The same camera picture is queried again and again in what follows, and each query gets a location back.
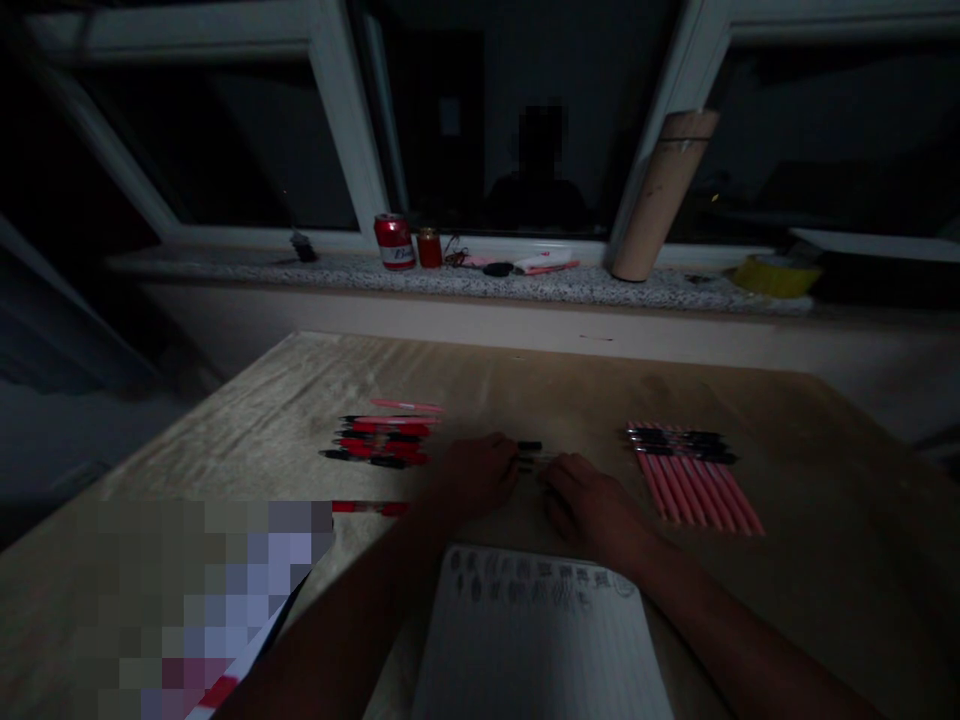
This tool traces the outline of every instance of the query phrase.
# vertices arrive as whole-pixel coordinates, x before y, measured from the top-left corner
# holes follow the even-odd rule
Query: windowsill
[[[815,303],[810,297],[778,300],[749,293],[726,274],[655,269],[643,283],[616,280],[599,267],[578,267],[532,277],[493,278],[475,269],[386,270],[375,255],[326,253],[300,263],[293,251],[157,246],[107,259],[114,271],[146,279],[193,280],[291,288],[416,293],[580,305],[712,311],[742,315],[817,317],[910,325],[955,326],[956,313],[856,308]],[[688,277],[704,280],[695,284]]]

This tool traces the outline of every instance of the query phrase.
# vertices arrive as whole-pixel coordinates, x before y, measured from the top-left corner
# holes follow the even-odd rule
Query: table
[[[768,537],[655,521],[664,534],[881,711],[954,716],[960,492],[823,382],[797,373],[310,333],[281,342],[0,556],[0,688],[10,716],[58,717],[78,687],[115,677],[118,657],[154,651],[148,645],[156,641],[146,632],[131,650],[123,637],[91,637],[84,629],[83,618],[89,625],[98,610],[101,616],[128,611],[111,609],[109,588],[155,588],[171,572],[138,565],[124,556],[128,543],[111,545],[106,533],[92,536],[92,546],[78,542],[78,528],[89,529],[104,508],[149,507],[145,501],[171,498],[415,498],[429,466],[397,472],[317,455],[330,446],[336,418],[371,411],[373,397],[445,406],[433,449],[455,437],[502,430],[542,440],[547,449],[582,452],[651,514],[622,437],[624,422],[724,433],[742,457],[735,475]],[[126,523],[128,533],[146,531],[136,518],[116,522]],[[291,618],[391,522],[338,516],[336,542],[308,578]],[[459,539],[567,552],[542,516],[530,477],[505,508],[464,528]],[[91,576],[82,566],[89,552],[98,553],[101,576],[104,567],[119,569]],[[401,632],[368,716],[403,717],[409,708],[431,595],[425,588],[422,610]],[[690,652],[655,607],[648,603],[647,611],[676,717],[725,716]],[[141,612],[143,618],[176,617],[176,608],[166,605]],[[77,647],[91,644],[99,659],[71,659]],[[143,680],[150,667],[156,669],[140,666],[141,681],[150,682]],[[121,680],[131,688],[127,702],[140,687],[129,675]],[[103,695],[104,714],[122,700]]]

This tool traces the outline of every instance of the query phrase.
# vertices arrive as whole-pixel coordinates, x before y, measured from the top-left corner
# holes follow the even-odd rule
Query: granite windowsill
[[[372,255],[327,253],[315,263],[292,251],[158,246],[107,259],[124,275],[151,279],[258,283],[286,287],[408,292],[581,305],[805,316],[808,297],[778,300],[746,292],[719,272],[654,270],[643,283],[616,280],[598,267],[531,277],[493,278],[469,268],[391,272]]]

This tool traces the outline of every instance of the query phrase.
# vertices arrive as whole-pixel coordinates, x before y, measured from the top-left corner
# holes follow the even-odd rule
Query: cardboard tube
[[[719,119],[715,110],[694,110],[667,115],[663,121],[640,197],[613,263],[614,277],[640,282],[650,276]]]

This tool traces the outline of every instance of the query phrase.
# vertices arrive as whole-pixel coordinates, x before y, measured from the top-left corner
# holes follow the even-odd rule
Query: forearm
[[[429,498],[414,505],[304,611],[217,717],[360,717],[455,530]]]
[[[863,698],[658,538],[631,579],[669,618],[741,720],[878,717]]]

